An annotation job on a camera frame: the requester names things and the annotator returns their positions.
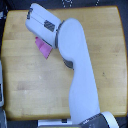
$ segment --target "wooden table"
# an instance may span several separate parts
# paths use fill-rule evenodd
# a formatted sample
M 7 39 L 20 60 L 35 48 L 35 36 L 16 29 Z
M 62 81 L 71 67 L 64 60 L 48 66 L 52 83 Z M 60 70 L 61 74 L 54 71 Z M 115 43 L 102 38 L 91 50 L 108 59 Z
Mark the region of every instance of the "wooden table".
M 101 112 L 127 113 L 127 58 L 116 7 L 50 10 L 62 20 L 78 19 L 85 31 Z M 58 49 L 46 60 L 25 27 L 28 11 L 10 11 L 2 42 L 5 111 L 8 119 L 70 117 L 68 94 L 73 70 Z

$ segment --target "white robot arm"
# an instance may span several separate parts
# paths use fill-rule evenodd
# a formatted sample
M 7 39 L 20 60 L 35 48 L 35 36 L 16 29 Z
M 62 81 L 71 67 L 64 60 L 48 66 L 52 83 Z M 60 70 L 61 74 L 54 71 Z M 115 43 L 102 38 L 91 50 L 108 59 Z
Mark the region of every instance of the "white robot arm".
M 95 78 L 80 22 L 70 18 L 61 23 L 60 19 L 40 5 L 32 4 L 26 27 L 53 48 L 58 48 L 65 64 L 74 69 L 69 92 L 69 109 L 73 124 L 80 124 L 99 114 Z

